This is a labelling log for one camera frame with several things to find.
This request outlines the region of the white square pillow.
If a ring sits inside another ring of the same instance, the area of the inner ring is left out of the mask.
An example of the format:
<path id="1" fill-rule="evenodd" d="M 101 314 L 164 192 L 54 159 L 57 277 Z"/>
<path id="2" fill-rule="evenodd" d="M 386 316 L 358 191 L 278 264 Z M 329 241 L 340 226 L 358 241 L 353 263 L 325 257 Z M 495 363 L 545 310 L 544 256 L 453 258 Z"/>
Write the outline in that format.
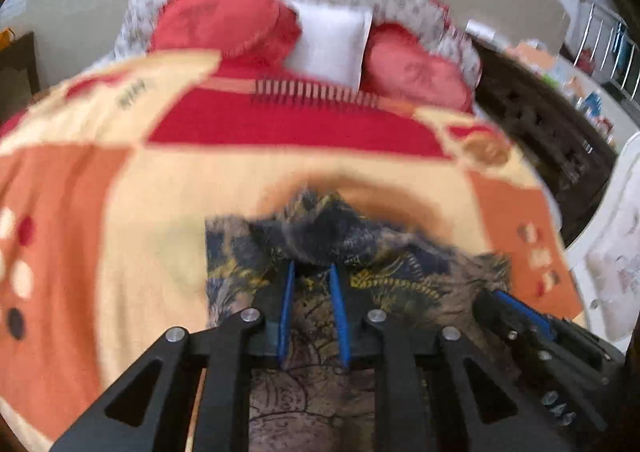
<path id="1" fill-rule="evenodd" d="M 296 11 L 302 34 L 285 59 L 285 67 L 358 90 L 372 9 L 309 0 L 286 0 L 286 4 Z"/>

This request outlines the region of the right red heart cushion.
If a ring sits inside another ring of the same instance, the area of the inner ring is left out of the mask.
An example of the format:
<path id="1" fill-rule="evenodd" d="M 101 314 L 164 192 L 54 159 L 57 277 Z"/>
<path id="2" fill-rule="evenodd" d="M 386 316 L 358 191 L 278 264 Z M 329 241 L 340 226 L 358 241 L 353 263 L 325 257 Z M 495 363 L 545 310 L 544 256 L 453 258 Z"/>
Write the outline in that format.
<path id="1" fill-rule="evenodd" d="M 429 53 L 411 31 L 393 22 L 370 31 L 360 90 L 458 112 L 472 107 L 472 90 L 457 64 Z"/>

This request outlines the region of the orange red cream blanket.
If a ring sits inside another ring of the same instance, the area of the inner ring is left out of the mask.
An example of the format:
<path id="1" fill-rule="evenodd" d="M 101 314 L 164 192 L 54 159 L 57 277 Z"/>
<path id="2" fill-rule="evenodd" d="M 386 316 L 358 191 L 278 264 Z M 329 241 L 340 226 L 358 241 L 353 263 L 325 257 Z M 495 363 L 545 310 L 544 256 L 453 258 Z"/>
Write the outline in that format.
<path id="1" fill-rule="evenodd" d="M 304 189 L 454 251 L 355 278 L 386 308 L 480 339 L 469 297 L 500 282 L 582 314 L 541 181 L 442 93 L 356 93 L 155 53 L 65 81 L 1 128 L 1 432 L 47 451 L 164 330 L 250 303 L 256 259 L 207 256 L 206 221 L 265 218 Z"/>

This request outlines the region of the red heart cushion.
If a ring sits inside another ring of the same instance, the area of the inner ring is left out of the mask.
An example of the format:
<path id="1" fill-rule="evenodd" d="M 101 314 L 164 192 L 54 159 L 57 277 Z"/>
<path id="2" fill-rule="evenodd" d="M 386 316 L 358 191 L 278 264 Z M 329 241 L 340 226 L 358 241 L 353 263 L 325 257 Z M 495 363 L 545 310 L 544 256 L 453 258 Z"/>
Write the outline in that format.
<path id="1" fill-rule="evenodd" d="M 393 22 L 370 31 L 360 90 L 458 112 L 472 107 L 472 90 L 457 64 L 429 53 L 411 31 Z"/>
<path id="2" fill-rule="evenodd" d="M 280 67 L 301 36 L 297 12 L 282 0 L 169 0 L 148 50 L 217 50 L 226 59 Z"/>

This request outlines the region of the metal stair railing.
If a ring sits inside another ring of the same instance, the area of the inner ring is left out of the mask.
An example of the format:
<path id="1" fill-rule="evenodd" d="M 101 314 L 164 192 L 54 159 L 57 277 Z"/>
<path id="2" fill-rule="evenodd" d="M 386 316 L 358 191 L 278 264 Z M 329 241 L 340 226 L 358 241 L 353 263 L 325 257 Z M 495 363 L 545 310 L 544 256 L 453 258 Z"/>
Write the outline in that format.
<path id="1" fill-rule="evenodd" d="M 595 0 L 578 0 L 568 49 L 575 66 L 639 108 L 639 44 L 617 12 Z"/>

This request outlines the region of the left red heart cushion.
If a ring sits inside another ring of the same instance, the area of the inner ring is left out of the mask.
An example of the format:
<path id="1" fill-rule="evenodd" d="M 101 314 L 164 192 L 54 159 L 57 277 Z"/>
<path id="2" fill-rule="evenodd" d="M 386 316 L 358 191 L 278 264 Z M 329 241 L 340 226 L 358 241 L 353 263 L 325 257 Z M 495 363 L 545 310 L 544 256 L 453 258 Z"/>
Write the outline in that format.
<path id="1" fill-rule="evenodd" d="M 301 36 L 297 12 L 282 0 L 169 0 L 148 50 L 217 50 L 226 59 L 280 67 Z"/>

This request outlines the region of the dark carved wooden cabinet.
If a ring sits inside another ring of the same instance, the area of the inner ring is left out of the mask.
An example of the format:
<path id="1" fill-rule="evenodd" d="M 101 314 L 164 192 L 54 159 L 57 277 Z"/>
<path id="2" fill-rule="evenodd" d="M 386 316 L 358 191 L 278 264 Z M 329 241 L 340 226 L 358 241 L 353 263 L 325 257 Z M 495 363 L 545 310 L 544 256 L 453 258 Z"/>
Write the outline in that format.
<path id="1" fill-rule="evenodd" d="M 582 233 L 604 196 L 615 151 L 551 85 L 482 41 L 476 102 L 523 150 L 562 217 L 565 244 Z"/>

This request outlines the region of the white ornate chair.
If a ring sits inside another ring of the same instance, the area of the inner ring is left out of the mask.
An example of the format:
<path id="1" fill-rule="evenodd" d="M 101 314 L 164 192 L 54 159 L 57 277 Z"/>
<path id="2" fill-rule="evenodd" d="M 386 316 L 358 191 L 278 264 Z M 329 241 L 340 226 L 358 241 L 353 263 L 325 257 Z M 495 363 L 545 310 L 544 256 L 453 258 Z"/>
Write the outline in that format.
<path id="1" fill-rule="evenodd" d="M 587 328 L 626 351 L 639 318 L 639 136 L 627 140 L 588 225 L 566 250 Z"/>

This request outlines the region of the navy floral patterned garment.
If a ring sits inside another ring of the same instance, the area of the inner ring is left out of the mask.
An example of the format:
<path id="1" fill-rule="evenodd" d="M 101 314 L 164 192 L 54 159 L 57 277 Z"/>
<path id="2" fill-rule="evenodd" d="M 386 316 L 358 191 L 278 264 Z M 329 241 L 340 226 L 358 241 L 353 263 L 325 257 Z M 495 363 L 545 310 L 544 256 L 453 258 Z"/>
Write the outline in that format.
<path id="1" fill-rule="evenodd" d="M 264 218 L 205 223 L 208 323 L 250 307 L 277 268 L 295 266 L 291 348 L 284 365 L 252 378 L 248 444 L 254 451 L 367 451 L 374 377 L 338 363 L 329 269 L 342 265 L 375 307 L 411 328 L 453 325 L 498 356 L 472 315 L 482 290 L 509 290 L 510 259 L 471 255 L 403 223 L 359 212 L 336 193 L 311 190 Z"/>

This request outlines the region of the dark wooden side table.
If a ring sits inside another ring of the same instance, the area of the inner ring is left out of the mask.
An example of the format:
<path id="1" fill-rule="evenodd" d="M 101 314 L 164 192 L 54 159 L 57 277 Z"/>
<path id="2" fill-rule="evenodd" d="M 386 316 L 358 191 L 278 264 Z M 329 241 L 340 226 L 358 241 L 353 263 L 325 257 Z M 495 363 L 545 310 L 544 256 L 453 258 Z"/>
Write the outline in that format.
<path id="1" fill-rule="evenodd" d="M 23 109 L 40 88 L 35 34 L 28 32 L 1 49 L 1 113 Z"/>

